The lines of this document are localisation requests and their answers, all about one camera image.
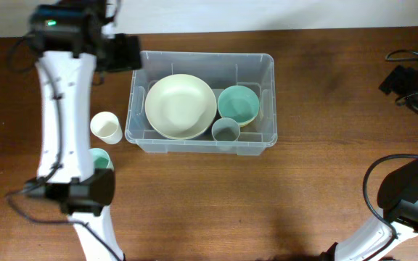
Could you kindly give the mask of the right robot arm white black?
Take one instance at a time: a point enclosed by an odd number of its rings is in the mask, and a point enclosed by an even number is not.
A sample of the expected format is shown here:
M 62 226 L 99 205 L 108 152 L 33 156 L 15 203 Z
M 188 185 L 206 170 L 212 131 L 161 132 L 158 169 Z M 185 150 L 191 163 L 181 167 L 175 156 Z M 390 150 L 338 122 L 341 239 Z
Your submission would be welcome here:
M 406 55 L 405 61 L 418 62 L 418 52 L 407 51 Z M 418 114 L 418 69 L 397 66 L 379 89 L 397 94 L 398 106 Z M 376 166 L 394 159 L 408 159 L 409 163 L 385 177 L 374 207 L 368 196 L 369 176 Z M 322 252 L 320 260 L 384 260 L 399 244 L 418 236 L 418 154 L 392 154 L 373 162 L 364 175 L 362 193 L 372 217 L 350 238 Z

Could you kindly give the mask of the cream cup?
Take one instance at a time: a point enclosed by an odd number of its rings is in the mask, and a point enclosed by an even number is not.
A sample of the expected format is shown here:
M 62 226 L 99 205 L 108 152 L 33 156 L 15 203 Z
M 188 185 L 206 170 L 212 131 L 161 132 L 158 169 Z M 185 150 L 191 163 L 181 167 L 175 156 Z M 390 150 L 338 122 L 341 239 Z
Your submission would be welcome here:
M 90 122 L 91 132 L 106 144 L 117 144 L 123 137 L 118 117 L 111 112 L 99 112 Z

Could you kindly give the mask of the yellow bowl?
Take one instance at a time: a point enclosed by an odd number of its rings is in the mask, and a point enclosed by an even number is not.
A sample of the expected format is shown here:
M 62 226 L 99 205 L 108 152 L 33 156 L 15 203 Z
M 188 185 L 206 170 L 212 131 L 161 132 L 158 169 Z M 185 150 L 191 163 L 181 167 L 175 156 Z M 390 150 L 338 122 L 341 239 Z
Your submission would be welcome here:
M 238 125 L 239 125 L 241 128 L 246 127 L 246 126 L 248 126 L 249 124 L 253 123 L 256 117 L 257 117 L 257 115 L 253 115 L 251 118 L 249 118 L 249 119 L 247 119 L 247 120 L 245 120 L 245 121 L 238 122 Z

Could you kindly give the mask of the green bowl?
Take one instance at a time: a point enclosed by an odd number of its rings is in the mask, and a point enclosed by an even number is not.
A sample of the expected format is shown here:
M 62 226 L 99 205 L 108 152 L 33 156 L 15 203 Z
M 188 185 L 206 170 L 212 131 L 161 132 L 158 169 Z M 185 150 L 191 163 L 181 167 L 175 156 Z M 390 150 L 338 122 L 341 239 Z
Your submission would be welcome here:
M 235 120 L 240 127 L 246 126 L 257 117 L 260 99 L 247 86 L 230 86 L 218 97 L 218 113 Z

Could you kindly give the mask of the grey cup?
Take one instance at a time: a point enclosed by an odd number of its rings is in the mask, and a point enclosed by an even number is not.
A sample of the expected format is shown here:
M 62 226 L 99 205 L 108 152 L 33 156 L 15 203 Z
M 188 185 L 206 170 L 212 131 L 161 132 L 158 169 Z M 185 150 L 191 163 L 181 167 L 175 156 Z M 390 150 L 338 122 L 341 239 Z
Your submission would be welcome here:
M 240 133 L 239 124 L 228 117 L 218 119 L 211 128 L 211 134 L 215 141 L 237 141 Z

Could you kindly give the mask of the cream plate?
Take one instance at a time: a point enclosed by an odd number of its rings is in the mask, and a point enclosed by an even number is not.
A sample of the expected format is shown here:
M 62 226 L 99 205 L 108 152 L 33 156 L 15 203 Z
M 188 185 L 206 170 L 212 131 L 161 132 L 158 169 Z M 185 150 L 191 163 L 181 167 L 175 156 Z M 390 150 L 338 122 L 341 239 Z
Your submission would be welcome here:
M 156 82 L 144 105 L 149 124 L 160 135 L 174 140 L 200 136 L 217 113 L 216 97 L 210 86 L 187 74 L 169 75 Z

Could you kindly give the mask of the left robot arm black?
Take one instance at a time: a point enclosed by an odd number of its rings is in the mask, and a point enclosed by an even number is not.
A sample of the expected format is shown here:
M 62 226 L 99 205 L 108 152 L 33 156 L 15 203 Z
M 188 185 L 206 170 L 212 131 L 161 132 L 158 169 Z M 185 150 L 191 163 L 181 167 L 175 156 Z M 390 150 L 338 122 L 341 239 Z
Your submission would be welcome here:
M 119 1 L 58 1 L 30 16 L 28 45 L 41 84 L 42 150 L 23 193 L 56 202 L 87 260 L 124 260 L 110 206 L 113 170 L 90 155 L 90 92 L 95 73 L 141 67 L 139 39 L 115 33 Z

